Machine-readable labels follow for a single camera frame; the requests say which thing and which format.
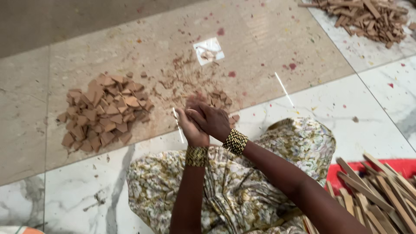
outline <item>floral dress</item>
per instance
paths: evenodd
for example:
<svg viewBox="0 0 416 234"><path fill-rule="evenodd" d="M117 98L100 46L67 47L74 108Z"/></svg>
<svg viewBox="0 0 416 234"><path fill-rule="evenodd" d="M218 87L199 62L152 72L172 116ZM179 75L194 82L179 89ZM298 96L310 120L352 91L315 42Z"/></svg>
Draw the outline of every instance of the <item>floral dress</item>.
<svg viewBox="0 0 416 234"><path fill-rule="evenodd" d="M254 142L324 186L336 142L332 132L318 121L284 119ZM155 233L169 233L185 153L150 154L128 169L129 206ZM209 148L208 158L201 211L203 233L306 233L300 216L281 222L296 206L248 159L219 146Z"/></svg>

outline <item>red fabric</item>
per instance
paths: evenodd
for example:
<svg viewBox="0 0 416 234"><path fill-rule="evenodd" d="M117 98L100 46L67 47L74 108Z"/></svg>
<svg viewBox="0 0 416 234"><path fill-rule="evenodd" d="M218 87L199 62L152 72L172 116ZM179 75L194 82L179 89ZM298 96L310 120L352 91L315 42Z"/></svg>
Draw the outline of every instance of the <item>red fabric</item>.
<svg viewBox="0 0 416 234"><path fill-rule="evenodd" d="M381 163L388 163L395 171L401 172L404 178L411 178L413 175L416 174L416 159L386 159L386 160L379 160ZM366 162L376 171L380 169L373 165L370 162ZM365 167L360 162L349 162L348 165L354 170L359 172L365 172ZM337 172L345 171L339 166L338 164L332 164L329 166L328 177L327 180L331 182L332 188L334 190L335 195L339 195L338 189L339 188L347 188L344 181L340 180L337 176Z"/></svg>

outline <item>floor tile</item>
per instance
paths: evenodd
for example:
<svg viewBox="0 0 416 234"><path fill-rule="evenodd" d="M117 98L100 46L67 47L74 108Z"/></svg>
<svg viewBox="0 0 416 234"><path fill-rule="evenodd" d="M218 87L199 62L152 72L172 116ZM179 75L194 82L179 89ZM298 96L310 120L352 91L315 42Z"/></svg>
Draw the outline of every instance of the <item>floor tile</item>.
<svg viewBox="0 0 416 234"><path fill-rule="evenodd" d="M416 149L416 56L358 75Z"/></svg>
<svg viewBox="0 0 416 234"><path fill-rule="evenodd" d="M416 158L416 153L357 75L264 102L238 112L236 128L256 139L286 117L310 116L330 128L336 157L361 161ZM76 233L152 233L128 207L125 169L148 153L186 149L176 130L143 142L46 172L45 231Z"/></svg>
<svg viewBox="0 0 416 234"><path fill-rule="evenodd" d="M416 21L416 9L409 1L400 0L397 5L409 9L407 25ZM344 28L335 28L337 17L330 17L320 9L309 10L356 72L416 54L416 39L411 37L411 30L406 26L407 37L387 49L383 43L356 35L351 37Z"/></svg>
<svg viewBox="0 0 416 234"><path fill-rule="evenodd" d="M0 186L0 226L28 226L43 230L45 175Z"/></svg>
<svg viewBox="0 0 416 234"><path fill-rule="evenodd" d="M48 53L0 59L0 185L44 172Z"/></svg>
<svg viewBox="0 0 416 234"><path fill-rule="evenodd" d="M240 9L232 2L210 0L52 45L46 168L96 155L68 154L61 145L64 125L57 125L54 119L66 109L63 94L69 88L86 89L100 72L123 75L133 71L134 79L146 86L156 106L149 123L135 125L131 143L172 131L166 116L172 107L183 106L186 96L198 87L205 93L224 90L234 101L229 108L233 111L284 95L273 78L275 72L289 93L352 74L306 9L297 13L302 19L299 23L275 18L276 9L287 8L285 4L273 9L258 7L256 15L265 18L256 24L264 26L265 34L256 32L256 26L244 19L248 11L243 3ZM270 23L276 20L282 26ZM291 31L286 33L284 27ZM315 43L310 34L316 37ZM212 37L217 37L225 58L200 66L192 44ZM297 68L291 69L291 63ZM137 77L142 71L152 77ZM113 144L99 153L120 147L120 143Z"/></svg>

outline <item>gray vein in marble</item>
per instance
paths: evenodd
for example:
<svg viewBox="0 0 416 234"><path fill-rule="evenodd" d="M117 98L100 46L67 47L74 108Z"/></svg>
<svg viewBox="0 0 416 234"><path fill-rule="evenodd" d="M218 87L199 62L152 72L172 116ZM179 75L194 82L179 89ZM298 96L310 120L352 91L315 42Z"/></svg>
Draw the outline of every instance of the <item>gray vein in marble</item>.
<svg viewBox="0 0 416 234"><path fill-rule="evenodd" d="M123 168L121 169L116 184L114 185L113 193L111 194L111 206L108 207L106 215L106 230L107 234L117 233L117 213L116 207L119 202L120 194L126 181L126 170L130 166L131 159L135 151L134 145L130 145L127 153L123 157Z"/></svg>

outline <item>gold bangle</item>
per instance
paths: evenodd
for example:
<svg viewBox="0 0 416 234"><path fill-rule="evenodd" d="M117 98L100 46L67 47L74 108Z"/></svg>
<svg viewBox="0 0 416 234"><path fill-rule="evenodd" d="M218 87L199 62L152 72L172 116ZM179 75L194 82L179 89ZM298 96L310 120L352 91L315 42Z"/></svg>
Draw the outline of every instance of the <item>gold bangle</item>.
<svg viewBox="0 0 416 234"><path fill-rule="evenodd" d="M188 146L185 155L185 165L192 167L208 166L208 148Z"/></svg>
<svg viewBox="0 0 416 234"><path fill-rule="evenodd" d="M223 147L235 155L241 155L245 145L247 144L247 141L247 136L239 133L235 129L232 129L227 139L225 140Z"/></svg>

